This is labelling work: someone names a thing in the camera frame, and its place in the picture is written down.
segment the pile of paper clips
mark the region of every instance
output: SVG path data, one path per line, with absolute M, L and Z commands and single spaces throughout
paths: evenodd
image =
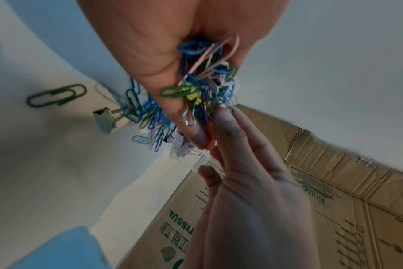
M 223 46 L 234 40 L 230 52 L 224 56 Z M 201 125 L 208 124 L 211 120 L 211 113 L 215 106 L 236 105 L 235 93 L 238 90 L 234 77 L 238 67 L 230 69 L 227 60 L 235 53 L 239 44 L 238 35 L 230 36 L 224 41 L 212 43 L 208 40 L 197 40 L 185 43 L 178 47 L 182 53 L 182 66 L 180 71 L 181 81 L 178 86 L 166 88 L 160 92 L 164 98 L 185 98 L 186 111 L 183 120 L 186 125 L 193 126 L 196 122 Z M 97 88 L 99 85 L 106 88 L 114 100 L 103 95 Z M 132 141 L 149 144 L 150 149 L 158 152 L 163 142 L 172 146 L 178 128 L 172 123 L 162 108 L 156 103 L 153 97 L 148 94 L 148 100 L 140 101 L 141 85 L 131 78 L 131 88 L 126 91 L 127 100 L 110 90 L 108 87 L 98 84 L 95 90 L 104 96 L 105 99 L 119 104 L 121 109 L 110 111 L 105 108 L 94 112 L 96 121 L 103 125 L 101 116 L 108 110 L 108 117 L 111 120 L 112 114 L 120 113 L 120 116 L 113 119 L 113 126 L 121 118 L 127 118 L 134 123 L 140 123 L 140 130 L 148 132 L 148 137 L 137 135 Z M 111 122 L 107 124 L 111 131 Z M 177 155 L 186 156 L 197 151 L 187 139 L 182 139 Z
M 224 56 L 223 47 L 231 41 L 234 44 Z M 186 125 L 195 125 L 197 121 L 206 125 L 212 120 L 215 106 L 237 105 L 235 93 L 239 85 L 234 77 L 238 67 L 230 69 L 227 60 L 236 52 L 239 41 L 238 35 L 232 35 L 217 43 L 202 39 L 178 47 L 182 53 L 181 81 L 178 86 L 162 90 L 160 97 L 187 99 L 182 115 Z

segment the palm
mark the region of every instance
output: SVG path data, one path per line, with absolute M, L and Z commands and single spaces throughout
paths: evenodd
M 253 44 L 268 34 L 289 0 L 79 0 L 86 16 L 122 67 L 153 95 L 169 118 L 199 147 L 200 128 L 182 123 L 184 101 L 159 92 L 178 83 L 178 45 L 240 36 L 230 59 L 241 65 Z

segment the cardboard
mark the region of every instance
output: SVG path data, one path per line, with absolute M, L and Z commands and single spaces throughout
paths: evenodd
M 240 109 L 265 134 L 310 199 L 324 269 L 403 269 L 403 174 L 352 156 L 314 134 L 252 109 Z M 211 160 L 218 173 L 224 171 Z M 209 199 L 191 172 L 120 269 L 182 268 Z

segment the blue fabric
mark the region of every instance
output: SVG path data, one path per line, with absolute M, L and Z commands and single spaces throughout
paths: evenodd
M 85 227 L 51 239 L 9 269 L 112 269 L 97 240 Z

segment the hand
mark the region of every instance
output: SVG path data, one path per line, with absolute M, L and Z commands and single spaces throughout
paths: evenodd
M 209 201 L 197 223 L 185 269 L 318 269 L 310 203 L 266 137 L 238 109 L 213 116 L 211 151 L 225 178 L 202 166 Z
M 253 44 L 271 31 L 288 1 L 78 0 L 116 60 L 199 148 L 206 148 L 209 138 L 200 126 L 185 126 L 184 100 L 159 97 L 161 90 L 179 82 L 178 45 L 238 34 L 240 46 L 230 64 L 241 66 Z

